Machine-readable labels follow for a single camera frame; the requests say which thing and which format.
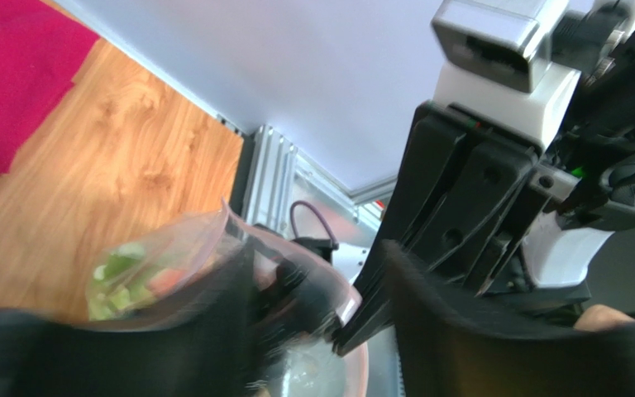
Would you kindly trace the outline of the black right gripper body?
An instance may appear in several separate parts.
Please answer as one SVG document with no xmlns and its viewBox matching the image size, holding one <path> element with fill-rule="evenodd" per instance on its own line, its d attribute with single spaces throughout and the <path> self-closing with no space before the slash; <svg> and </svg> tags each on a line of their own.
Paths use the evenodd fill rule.
<svg viewBox="0 0 635 397">
<path fill-rule="evenodd" d="M 568 232 L 635 227 L 635 145 L 573 135 L 547 155 L 462 108 L 421 104 L 377 249 L 355 283 L 361 305 L 337 332 L 335 353 L 352 352 L 392 321 L 385 242 L 483 299 L 510 261 L 522 257 L 539 215 Z"/>
</svg>

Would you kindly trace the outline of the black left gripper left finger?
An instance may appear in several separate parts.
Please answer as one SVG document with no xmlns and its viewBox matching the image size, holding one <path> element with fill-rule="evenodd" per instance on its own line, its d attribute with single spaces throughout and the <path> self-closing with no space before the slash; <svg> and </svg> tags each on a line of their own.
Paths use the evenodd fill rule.
<svg viewBox="0 0 635 397">
<path fill-rule="evenodd" d="M 284 368 L 287 346 L 339 327 L 346 291 L 326 266 L 284 256 L 254 279 L 235 250 L 206 275 L 115 320 L 57 323 L 0 309 L 0 396 L 252 396 Z"/>
</svg>

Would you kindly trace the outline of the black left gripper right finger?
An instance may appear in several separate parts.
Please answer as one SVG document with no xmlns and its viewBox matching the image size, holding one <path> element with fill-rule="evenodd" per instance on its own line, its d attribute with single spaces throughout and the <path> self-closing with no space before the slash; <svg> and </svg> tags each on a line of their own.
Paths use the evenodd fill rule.
<svg viewBox="0 0 635 397">
<path fill-rule="evenodd" d="M 446 284 L 395 242 L 382 250 L 406 395 L 635 396 L 635 323 L 541 323 Z"/>
</svg>

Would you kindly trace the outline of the clear zip top bag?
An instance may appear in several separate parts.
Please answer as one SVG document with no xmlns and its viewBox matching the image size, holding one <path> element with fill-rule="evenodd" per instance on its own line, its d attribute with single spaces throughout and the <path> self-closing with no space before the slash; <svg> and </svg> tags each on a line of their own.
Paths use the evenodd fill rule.
<svg viewBox="0 0 635 397">
<path fill-rule="evenodd" d="M 146 250 L 146 263 L 187 275 L 172 293 L 119 318 L 149 313 L 188 291 L 224 265 L 245 265 L 251 353 L 242 376 L 244 396 L 363 396 L 369 379 L 366 346 L 341 356 L 332 344 L 353 316 L 360 296 L 355 276 L 335 266 L 343 247 L 324 238 L 286 239 L 249 225 L 230 208 L 185 215 L 130 242 Z"/>
</svg>

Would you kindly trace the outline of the watermelon slice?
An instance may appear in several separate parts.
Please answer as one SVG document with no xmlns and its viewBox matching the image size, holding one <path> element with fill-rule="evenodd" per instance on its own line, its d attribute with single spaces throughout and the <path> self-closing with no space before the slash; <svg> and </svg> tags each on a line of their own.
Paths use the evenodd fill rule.
<svg viewBox="0 0 635 397">
<path fill-rule="evenodd" d="M 155 297 L 162 297 L 181 286 L 186 279 L 186 275 L 187 273 L 184 270 L 165 268 L 147 281 L 146 288 Z"/>
</svg>

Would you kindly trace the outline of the green celery bunch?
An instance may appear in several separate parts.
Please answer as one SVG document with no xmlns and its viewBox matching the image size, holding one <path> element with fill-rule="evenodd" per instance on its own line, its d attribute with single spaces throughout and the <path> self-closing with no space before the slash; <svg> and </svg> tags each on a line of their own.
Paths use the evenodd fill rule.
<svg viewBox="0 0 635 397">
<path fill-rule="evenodd" d="M 128 242 L 111 249 L 94 269 L 88 282 L 88 318 L 102 321 L 154 303 L 157 298 L 148 287 L 159 267 L 146 263 L 146 250 L 139 242 Z"/>
</svg>

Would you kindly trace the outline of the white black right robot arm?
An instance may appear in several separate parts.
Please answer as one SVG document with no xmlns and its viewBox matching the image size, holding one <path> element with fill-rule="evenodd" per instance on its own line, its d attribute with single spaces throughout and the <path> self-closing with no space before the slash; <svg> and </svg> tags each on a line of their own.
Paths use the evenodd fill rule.
<svg viewBox="0 0 635 397">
<path fill-rule="evenodd" d="M 384 243 L 473 295 L 498 278 L 521 312 L 569 303 L 615 232 L 635 228 L 635 1 L 445 1 L 445 61 L 413 114 L 399 173 L 357 276 L 339 355 L 391 323 Z"/>
</svg>

